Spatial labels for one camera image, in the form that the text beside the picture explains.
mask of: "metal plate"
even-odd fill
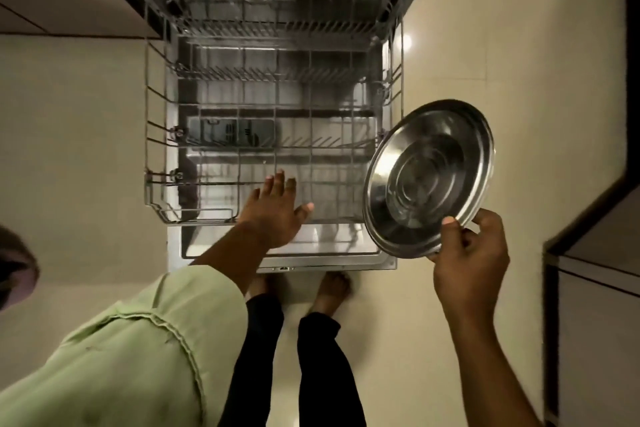
[[[402,259],[436,253],[442,218],[465,226],[476,214],[493,154],[484,115],[464,101],[434,101],[407,115],[367,172],[364,221],[373,241]]]

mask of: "black leggings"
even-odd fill
[[[273,354],[284,314],[280,302],[271,294],[255,296],[246,306],[249,328],[236,361],[220,427],[263,426],[271,407]],[[319,312],[300,320],[300,427],[366,425],[351,367],[335,342],[339,330],[340,324]]]

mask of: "foot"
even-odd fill
[[[309,312],[321,312],[330,318],[351,293],[351,281],[341,272],[324,274],[316,300]]]
[[[249,284],[249,298],[259,296],[260,294],[276,294],[273,284],[272,274],[262,273],[256,274]]]

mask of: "upper dish rack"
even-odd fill
[[[284,168],[316,222],[361,223],[366,166],[403,114],[402,0],[163,0],[152,10],[163,33],[146,46],[145,196],[164,222],[233,223]]]

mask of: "kitchen floor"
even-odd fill
[[[512,260],[497,328],[542,415],[541,251],[623,172],[624,0],[415,0],[404,34],[406,111],[463,99],[495,134],[484,206]],[[164,269],[164,227],[142,205],[142,81],[140,41],[0,37],[0,222],[43,269],[34,297],[0,315],[0,388]],[[422,259],[356,274],[339,310],[370,426],[466,425],[431,273]],[[296,326],[317,278],[291,277],[270,426],[298,425]]]

